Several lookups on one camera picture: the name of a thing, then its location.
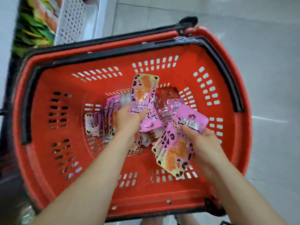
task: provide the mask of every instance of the gray floor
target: gray floor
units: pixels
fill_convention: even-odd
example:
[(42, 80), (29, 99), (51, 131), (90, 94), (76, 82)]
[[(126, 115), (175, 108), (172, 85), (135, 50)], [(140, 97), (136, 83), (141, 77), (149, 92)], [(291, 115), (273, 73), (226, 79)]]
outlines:
[[(236, 62), (252, 106), (246, 178), (290, 224), (300, 223), (299, 9), (300, 0), (118, 0), (113, 25), (116, 35), (196, 15), (216, 34)], [(219, 224), (196, 216), (202, 224)]]

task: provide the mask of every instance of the forearm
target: forearm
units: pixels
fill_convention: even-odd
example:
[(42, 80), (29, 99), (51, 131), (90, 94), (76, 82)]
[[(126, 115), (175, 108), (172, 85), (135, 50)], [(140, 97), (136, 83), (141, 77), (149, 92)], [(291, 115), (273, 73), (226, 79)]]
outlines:
[(228, 160), (216, 162), (212, 183), (235, 225), (287, 224)]
[(126, 133), (117, 133), (87, 170), (34, 220), (33, 225), (103, 224), (129, 147)]

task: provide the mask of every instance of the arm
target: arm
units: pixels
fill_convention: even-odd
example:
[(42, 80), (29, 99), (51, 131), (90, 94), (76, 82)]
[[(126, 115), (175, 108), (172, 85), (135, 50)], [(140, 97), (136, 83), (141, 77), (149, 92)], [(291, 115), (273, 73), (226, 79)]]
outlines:
[(205, 129), (202, 135), (182, 127), (193, 142), (194, 160), (213, 184), (231, 222), (235, 225), (287, 224), (259, 192), (229, 162), (216, 135)]
[(134, 134), (147, 112), (129, 114), (129, 106), (119, 110), (118, 132), (86, 171), (65, 189), (32, 225), (104, 224)]

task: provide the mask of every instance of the hand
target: hand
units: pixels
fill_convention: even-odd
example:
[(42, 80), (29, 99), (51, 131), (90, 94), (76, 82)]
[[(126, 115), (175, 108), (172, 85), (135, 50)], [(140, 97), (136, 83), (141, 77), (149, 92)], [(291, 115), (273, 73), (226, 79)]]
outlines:
[(219, 139), (208, 128), (205, 128), (202, 135), (194, 132), (186, 125), (182, 126), (182, 131), (192, 141), (195, 152), (194, 161), (206, 178), (211, 180), (213, 168), (223, 161), (228, 161)]
[(122, 132), (132, 141), (134, 140), (134, 135), (140, 129), (141, 121), (144, 120), (147, 110), (143, 110), (139, 114), (131, 114), (129, 112), (130, 105), (122, 107), (118, 110), (116, 117), (116, 131), (117, 133)]

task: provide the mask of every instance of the red shopping basket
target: red shopping basket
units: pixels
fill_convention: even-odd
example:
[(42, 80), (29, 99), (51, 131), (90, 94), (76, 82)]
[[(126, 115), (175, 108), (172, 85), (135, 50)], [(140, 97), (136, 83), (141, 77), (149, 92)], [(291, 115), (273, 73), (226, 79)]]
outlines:
[[(84, 114), (97, 112), (110, 96), (130, 92), (136, 73), (158, 75), (160, 88), (177, 87), (187, 105), (209, 117), (227, 157), (245, 174), (251, 114), (234, 62), (203, 27), (167, 31), (62, 46), (26, 60), (15, 88), (13, 144), (26, 189), (40, 209), (106, 146), (103, 138), (86, 135)], [(206, 211), (209, 183), (193, 162), (184, 175), (176, 180), (161, 169), (149, 147), (130, 152), (107, 221)]]

